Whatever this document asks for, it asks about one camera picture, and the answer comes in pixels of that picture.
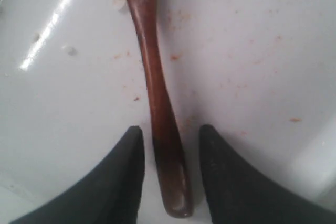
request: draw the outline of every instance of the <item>black object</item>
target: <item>black object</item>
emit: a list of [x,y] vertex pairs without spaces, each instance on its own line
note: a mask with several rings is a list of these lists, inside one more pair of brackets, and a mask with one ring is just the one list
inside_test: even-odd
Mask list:
[[336,223],[332,212],[254,169],[212,126],[202,126],[199,139],[202,179],[213,224]]
[[[335,214],[254,169],[212,126],[202,126],[199,139],[202,179],[213,224],[336,223]],[[80,182],[11,224],[136,224],[143,176],[142,131],[133,126]]]
[[80,182],[12,224],[135,224],[143,176],[143,136],[133,126]]

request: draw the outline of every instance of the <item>brown wooden utensil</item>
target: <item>brown wooden utensil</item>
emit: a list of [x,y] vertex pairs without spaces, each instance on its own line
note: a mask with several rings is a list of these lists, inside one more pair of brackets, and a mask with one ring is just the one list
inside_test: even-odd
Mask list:
[[144,65],[155,160],[164,207],[169,215],[185,218],[193,213],[193,200],[180,134],[160,61],[156,32],[157,0],[127,1]]

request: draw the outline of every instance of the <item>white sink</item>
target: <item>white sink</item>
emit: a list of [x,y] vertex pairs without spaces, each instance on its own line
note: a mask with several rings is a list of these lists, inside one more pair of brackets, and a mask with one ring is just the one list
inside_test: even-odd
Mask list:
[[0,223],[76,183],[130,125],[146,144],[139,223],[211,222],[197,162],[204,123],[271,179],[336,210],[334,0],[159,0],[162,65],[197,202],[187,220],[163,208],[123,4],[0,3]]

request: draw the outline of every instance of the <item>spoon handle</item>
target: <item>spoon handle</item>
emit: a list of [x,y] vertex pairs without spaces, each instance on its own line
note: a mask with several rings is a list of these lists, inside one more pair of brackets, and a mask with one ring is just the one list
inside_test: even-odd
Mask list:
[[164,207],[169,215],[192,215],[193,200],[184,152],[164,81],[156,31],[157,0],[127,0],[144,65],[153,146]]

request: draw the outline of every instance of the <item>white basin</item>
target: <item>white basin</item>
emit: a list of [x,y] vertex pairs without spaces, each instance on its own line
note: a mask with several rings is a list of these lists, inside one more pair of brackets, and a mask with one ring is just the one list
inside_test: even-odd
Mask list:
[[123,3],[0,3],[0,223],[76,183],[130,125],[146,145],[139,223],[211,223],[197,162],[204,123],[271,179],[336,210],[334,0],[159,0],[162,65],[197,202],[186,220],[163,208]]

